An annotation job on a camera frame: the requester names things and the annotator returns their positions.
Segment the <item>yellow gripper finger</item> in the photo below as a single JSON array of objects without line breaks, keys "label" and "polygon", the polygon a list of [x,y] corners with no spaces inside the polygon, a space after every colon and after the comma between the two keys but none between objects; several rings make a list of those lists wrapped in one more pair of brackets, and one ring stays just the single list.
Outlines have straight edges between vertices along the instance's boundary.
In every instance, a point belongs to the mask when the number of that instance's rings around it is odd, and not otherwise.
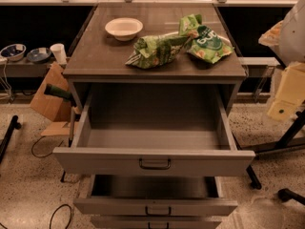
[{"label": "yellow gripper finger", "polygon": [[292,62],[281,80],[267,116],[275,121],[287,120],[305,101],[305,63]]}]

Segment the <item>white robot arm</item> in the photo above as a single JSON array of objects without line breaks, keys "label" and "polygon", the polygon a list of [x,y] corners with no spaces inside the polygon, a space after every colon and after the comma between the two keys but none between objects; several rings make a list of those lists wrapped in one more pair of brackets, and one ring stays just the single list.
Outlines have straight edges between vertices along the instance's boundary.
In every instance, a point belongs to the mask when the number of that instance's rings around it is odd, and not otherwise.
[{"label": "white robot arm", "polygon": [[267,111],[269,118],[284,121],[305,101],[305,0],[298,0],[258,43],[269,47],[285,66]]}]

